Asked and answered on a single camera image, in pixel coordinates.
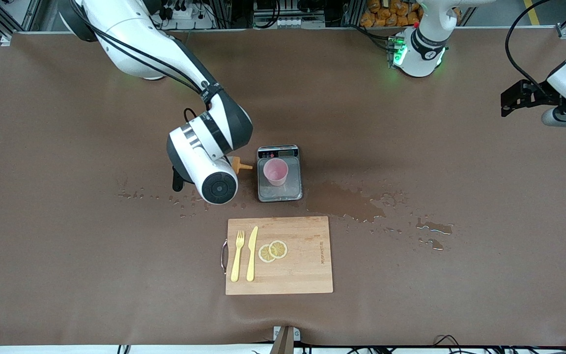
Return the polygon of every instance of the brown table cover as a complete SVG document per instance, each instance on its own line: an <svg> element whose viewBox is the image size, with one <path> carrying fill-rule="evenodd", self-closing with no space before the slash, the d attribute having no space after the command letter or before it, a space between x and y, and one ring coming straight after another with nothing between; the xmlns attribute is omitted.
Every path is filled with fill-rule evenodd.
<svg viewBox="0 0 566 354"><path fill-rule="evenodd" d="M97 43L16 34L0 49L0 345L245 343L274 325L320 345L566 345L566 128L544 107L499 116L520 78L505 35L458 30L414 79L352 30L192 33L254 121L235 155L297 144L305 184L261 204L243 171L207 206L171 191L166 156L200 98ZM554 29L512 48L537 79L566 58ZM324 214L332 294L225 295L229 218Z"/></svg>

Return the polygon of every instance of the yellow plastic fork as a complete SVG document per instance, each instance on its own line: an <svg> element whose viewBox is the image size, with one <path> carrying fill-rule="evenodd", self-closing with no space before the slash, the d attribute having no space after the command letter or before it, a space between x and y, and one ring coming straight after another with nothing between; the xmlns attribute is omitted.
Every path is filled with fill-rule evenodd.
<svg viewBox="0 0 566 354"><path fill-rule="evenodd" d="M231 271L231 282L236 282L240 278L240 255L242 254L242 247L244 244L244 231L237 231L237 239L235 240L235 259L233 261L233 270Z"/></svg>

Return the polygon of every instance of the spilled water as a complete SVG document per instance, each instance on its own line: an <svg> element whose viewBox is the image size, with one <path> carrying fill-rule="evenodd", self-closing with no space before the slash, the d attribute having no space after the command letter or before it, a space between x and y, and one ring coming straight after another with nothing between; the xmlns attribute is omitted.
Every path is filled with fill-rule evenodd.
<svg viewBox="0 0 566 354"><path fill-rule="evenodd" d="M429 231L434 231L436 233L441 233L445 235L451 235L453 231L450 225L435 224L433 222L426 221L424 224L421 222L421 218L418 218L418 223L416 224L417 229L429 229Z"/></svg>
<svg viewBox="0 0 566 354"><path fill-rule="evenodd" d="M445 247L442 244L440 244L440 242L438 242L438 240L436 240L436 239L429 239L429 240L425 241L425 240L423 240L422 237L419 237L418 242L424 243L424 244L431 244L431 248L437 249L438 251L442 251L443 249L445 249Z"/></svg>
<svg viewBox="0 0 566 354"><path fill-rule="evenodd" d="M371 203L374 197L364 197L362 191L350 191L333 182L312 186L307 193L307 210L344 217L350 215L359 222L373 222L386 217L384 210Z"/></svg>

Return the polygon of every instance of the plastic cup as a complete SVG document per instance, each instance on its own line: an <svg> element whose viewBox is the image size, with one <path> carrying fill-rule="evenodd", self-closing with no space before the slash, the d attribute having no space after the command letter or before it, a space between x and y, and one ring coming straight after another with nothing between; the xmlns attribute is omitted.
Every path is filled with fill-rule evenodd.
<svg viewBox="0 0 566 354"><path fill-rule="evenodd" d="M273 186L282 186L287 179L289 168L281 159L269 159L263 165L263 174Z"/></svg>

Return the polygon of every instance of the yellow plastic knife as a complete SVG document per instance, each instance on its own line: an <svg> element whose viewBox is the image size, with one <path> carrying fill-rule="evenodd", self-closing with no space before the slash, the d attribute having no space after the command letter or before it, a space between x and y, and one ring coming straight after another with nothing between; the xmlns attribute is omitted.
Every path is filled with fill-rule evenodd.
<svg viewBox="0 0 566 354"><path fill-rule="evenodd" d="M248 260L248 272L246 273L246 280L252 282L255 279L255 246L256 246L256 232L258 227L255 226L250 234L250 239L248 240L248 248L250 250L250 258Z"/></svg>

